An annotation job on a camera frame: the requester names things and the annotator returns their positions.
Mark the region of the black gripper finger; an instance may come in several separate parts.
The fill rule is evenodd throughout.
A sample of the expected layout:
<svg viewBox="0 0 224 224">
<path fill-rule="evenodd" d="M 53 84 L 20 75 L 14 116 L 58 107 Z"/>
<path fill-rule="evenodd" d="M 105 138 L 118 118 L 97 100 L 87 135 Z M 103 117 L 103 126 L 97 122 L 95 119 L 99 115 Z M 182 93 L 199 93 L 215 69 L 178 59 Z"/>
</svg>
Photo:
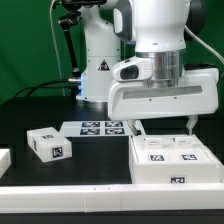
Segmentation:
<svg viewBox="0 0 224 224">
<path fill-rule="evenodd" d="M 127 124 L 129 126 L 130 130 L 132 131 L 133 135 L 137 136 L 138 135 L 138 130 L 135 127 L 135 120 L 128 120 Z"/>
<path fill-rule="evenodd" d="M 188 133 L 190 135 L 193 134 L 193 128 L 195 127 L 197 121 L 198 121 L 198 116 L 197 115 L 191 115 L 191 116 L 189 116 L 189 120 L 188 120 L 188 122 L 186 124 L 186 127 L 187 127 Z"/>
</svg>

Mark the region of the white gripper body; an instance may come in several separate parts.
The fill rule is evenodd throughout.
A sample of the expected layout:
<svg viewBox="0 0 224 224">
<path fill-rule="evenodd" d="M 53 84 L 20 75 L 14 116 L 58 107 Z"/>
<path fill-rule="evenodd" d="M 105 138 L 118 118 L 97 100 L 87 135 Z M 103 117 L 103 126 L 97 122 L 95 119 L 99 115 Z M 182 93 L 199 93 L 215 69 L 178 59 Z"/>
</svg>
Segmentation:
<svg viewBox="0 0 224 224">
<path fill-rule="evenodd" d="M 137 120 L 214 113 L 218 108 L 217 68 L 183 70 L 173 87 L 153 88 L 153 62 L 131 57 L 112 67 L 108 117 Z"/>
</svg>

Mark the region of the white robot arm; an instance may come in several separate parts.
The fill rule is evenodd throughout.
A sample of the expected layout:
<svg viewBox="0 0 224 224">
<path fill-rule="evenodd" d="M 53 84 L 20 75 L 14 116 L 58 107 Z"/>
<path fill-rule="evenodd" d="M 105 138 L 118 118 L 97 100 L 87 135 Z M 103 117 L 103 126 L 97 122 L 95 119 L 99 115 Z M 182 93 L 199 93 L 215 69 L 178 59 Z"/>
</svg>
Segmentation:
<svg viewBox="0 0 224 224">
<path fill-rule="evenodd" d="M 87 66 L 83 104 L 107 107 L 112 120 L 187 116 L 188 126 L 218 108 L 218 71 L 186 70 L 183 54 L 194 0 L 109 0 L 114 21 L 82 8 Z"/>
</svg>

